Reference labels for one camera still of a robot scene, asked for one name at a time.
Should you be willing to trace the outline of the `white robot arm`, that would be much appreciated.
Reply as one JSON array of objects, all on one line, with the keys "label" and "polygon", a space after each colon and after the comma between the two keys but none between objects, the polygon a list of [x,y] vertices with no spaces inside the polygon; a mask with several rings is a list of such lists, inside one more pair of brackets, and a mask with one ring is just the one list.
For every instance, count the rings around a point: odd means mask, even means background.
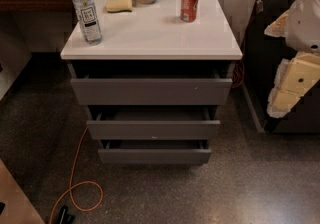
[{"label": "white robot arm", "polygon": [[284,37],[296,51],[281,60],[268,97],[268,115],[282,118],[320,80],[320,0],[295,0],[264,34]]}]

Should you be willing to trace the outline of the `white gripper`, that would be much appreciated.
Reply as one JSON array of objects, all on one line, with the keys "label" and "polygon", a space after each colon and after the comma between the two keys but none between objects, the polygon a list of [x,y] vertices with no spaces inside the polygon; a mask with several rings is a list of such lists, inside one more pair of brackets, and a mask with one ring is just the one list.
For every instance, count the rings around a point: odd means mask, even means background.
[{"label": "white gripper", "polygon": [[295,0],[264,34],[285,37],[289,47],[303,51],[280,62],[268,97],[268,115],[282,118],[320,80],[320,55],[312,54],[320,53],[320,0]]}]

